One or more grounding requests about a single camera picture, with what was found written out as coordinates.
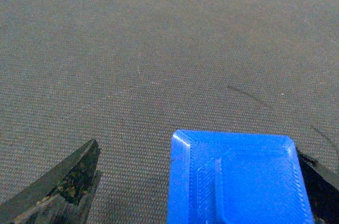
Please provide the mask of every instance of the gray carpet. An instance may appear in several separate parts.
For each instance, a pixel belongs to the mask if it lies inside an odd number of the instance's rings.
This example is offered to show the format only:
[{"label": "gray carpet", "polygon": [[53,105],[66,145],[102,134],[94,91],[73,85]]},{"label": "gray carpet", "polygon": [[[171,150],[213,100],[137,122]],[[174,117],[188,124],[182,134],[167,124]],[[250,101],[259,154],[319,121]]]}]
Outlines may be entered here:
[{"label": "gray carpet", "polygon": [[339,0],[1,0],[0,20],[0,202],[95,138],[88,223],[165,223],[178,128],[289,135],[339,171]]}]

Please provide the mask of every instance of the black plastic part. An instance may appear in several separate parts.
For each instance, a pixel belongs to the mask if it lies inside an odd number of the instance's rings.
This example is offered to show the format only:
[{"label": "black plastic part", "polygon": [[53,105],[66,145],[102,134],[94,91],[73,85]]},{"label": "black plastic part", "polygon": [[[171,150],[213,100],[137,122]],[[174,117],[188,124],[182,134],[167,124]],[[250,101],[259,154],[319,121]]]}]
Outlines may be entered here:
[{"label": "black plastic part", "polygon": [[81,160],[84,160],[86,162],[86,168],[90,169],[92,176],[89,175],[87,179],[92,181],[99,154],[100,150],[96,140],[92,139],[82,145],[43,177],[26,187],[13,198],[1,204],[0,223],[9,222],[28,209],[35,207],[37,202],[50,194],[58,183],[74,170]]},{"label": "black plastic part", "polygon": [[339,176],[300,151],[298,157],[313,214],[326,224],[338,224]]},{"label": "black plastic part", "polygon": [[91,148],[48,196],[60,194],[67,203],[79,205],[92,186],[98,157],[99,149]]},{"label": "black plastic part", "polygon": [[85,224],[102,173],[95,172],[88,193],[78,205],[66,202],[60,194],[52,196],[36,207],[30,208],[12,222],[5,224]]}]

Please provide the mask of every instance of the blue plastic part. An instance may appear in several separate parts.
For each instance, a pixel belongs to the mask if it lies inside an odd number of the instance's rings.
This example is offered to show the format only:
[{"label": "blue plastic part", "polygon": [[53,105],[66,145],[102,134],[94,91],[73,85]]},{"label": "blue plastic part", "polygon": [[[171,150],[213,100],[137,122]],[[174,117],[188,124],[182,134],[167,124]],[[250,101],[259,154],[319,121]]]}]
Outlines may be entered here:
[{"label": "blue plastic part", "polygon": [[168,224],[314,224],[287,136],[178,130]]}]

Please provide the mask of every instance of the blue tray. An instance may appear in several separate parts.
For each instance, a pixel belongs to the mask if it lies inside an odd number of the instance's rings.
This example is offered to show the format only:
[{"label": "blue tray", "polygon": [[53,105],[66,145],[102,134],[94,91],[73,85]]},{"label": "blue tray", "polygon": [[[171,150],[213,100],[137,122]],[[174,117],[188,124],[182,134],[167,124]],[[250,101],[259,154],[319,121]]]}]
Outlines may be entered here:
[{"label": "blue tray", "polygon": [[313,224],[287,136],[178,130],[172,137],[168,224]]}]

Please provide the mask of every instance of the blue 3d-printed piece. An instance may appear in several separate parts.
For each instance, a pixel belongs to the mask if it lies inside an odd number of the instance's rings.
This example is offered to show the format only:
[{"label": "blue 3d-printed piece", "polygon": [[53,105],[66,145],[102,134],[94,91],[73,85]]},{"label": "blue 3d-printed piece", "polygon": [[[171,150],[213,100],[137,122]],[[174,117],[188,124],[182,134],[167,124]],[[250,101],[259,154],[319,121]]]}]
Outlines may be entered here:
[{"label": "blue 3d-printed piece", "polygon": [[313,224],[287,136],[178,130],[168,224]]}]

